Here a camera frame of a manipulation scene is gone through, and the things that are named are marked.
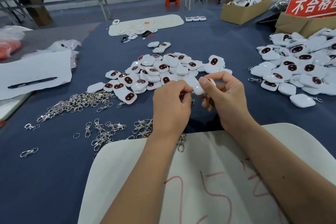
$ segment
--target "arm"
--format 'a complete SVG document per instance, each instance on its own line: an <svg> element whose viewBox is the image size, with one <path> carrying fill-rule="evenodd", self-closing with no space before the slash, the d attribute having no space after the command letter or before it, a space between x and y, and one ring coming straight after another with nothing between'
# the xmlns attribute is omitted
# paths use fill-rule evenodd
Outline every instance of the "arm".
<svg viewBox="0 0 336 224"><path fill-rule="evenodd" d="M243 84L226 72L207 75L221 79L213 86L199 82L207 93L202 106L216 108L221 125L249 156L293 223L335 223L336 186L314 171L252 118Z"/></svg>
<svg viewBox="0 0 336 224"><path fill-rule="evenodd" d="M153 133L100 224L157 224L171 159L191 113L191 91L185 81L155 90ZM181 91L184 95L181 103Z"/></svg>

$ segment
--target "blue table surface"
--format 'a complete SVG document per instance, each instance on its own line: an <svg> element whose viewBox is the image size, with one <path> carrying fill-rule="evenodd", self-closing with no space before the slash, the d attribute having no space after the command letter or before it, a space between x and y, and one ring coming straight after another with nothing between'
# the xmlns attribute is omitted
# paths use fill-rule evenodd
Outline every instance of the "blue table surface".
<svg viewBox="0 0 336 224"><path fill-rule="evenodd" d="M182 18L194 16L195 11L175 14ZM151 41L170 42L166 52L181 52L193 59L208 62L212 54L225 59L226 68L245 86L248 108L261 125L292 123L311 133L335 157L336 102L335 97L318 95L323 103L313 107L298 108L288 96L271 92L252 83L248 67L262 62L256 52L257 46L270 44L268 36L274 32L255 22L270 15L263 14L244 25L235 25L219 19L220 10L199 10L206 21L185 22L182 26L161 29L152 38L138 37L129 43L121 43L121 37L111 37L105 28L111 22L103 22L84 40L73 70L70 83L39 90L0 129L0 223L77 223L86 180L96 153L91 137L85 138L85 124L96 118L105 124L126 124L128 128L118 131L114 140L124 139L132 134L137 120L153 116L153 92L138 96L132 105L117 109L119 99L111 99L114 106L100 113L97 108L85 108L82 112L66 113L63 116L42 122L35 131L26 131L27 123L37 124L36 119L48 107L60 100L68 100L73 94L86 91L97 82L107 82L105 73L110 70L125 70L137 57L151 54L147 44ZM186 133L215 131L222 129L215 111L207 112L201 107L201 100L195 97ZM75 133L81 137L74 139ZM19 155L25 150L38 147L39 151L27 158Z"/></svg>

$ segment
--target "grey floor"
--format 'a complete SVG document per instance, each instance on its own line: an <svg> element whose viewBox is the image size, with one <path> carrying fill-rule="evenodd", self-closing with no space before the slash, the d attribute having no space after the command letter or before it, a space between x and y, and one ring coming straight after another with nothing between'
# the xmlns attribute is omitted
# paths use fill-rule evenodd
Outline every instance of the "grey floor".
<svg viewBox="0 0 336 224"><path fill-rule="evenodd" d="M109 8L111 11L111 17L122 21L128 20L128 18L130 18L130 14L134 13L137 13L138 18L147 18L157 16L157 14L164 15L184 10L184 0L180 0L180 7L176 7L173 4L170 8L166 8L164 3L165 0L145 0L115 3L109 5ZM200 1L195 3L195 0L191 0L191 10L195 11L195 16L201 16L201 14L197 14L197 10L201 8L213 10L220 14L222 6L218 5L216 2L208 3L207 0L203 4ZM98 5L66 10L52 10L50 11L50 15L54 19L54 23L45 27L40 27L40 29L97 23L105 20L102 10ZM0 17L0 27L11 24L11 20L7 16ZM24 19L23 26L31 29L37 29L36 25L28 18Z"/></svg>

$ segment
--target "black pen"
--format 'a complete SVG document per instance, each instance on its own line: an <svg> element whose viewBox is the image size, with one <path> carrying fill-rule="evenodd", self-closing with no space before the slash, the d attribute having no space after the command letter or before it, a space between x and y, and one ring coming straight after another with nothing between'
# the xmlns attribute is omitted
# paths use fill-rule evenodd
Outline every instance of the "black pen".
<svg viewBox="0 0 336 224"><path fill-rule="evenodd" d="M15 85L12 85L12 86L8 86L7 88L16 89L16 88L19 88L19 87L28 86L28 85L32 85L32 84L36 84L36 83L40 83L40 82L52 81L52 80L55 80L56 78L58 78L58 77L49 77L49 78L36 80L36 81L32 81L32 82L23 82L23 83L15 84Z"/></svg>

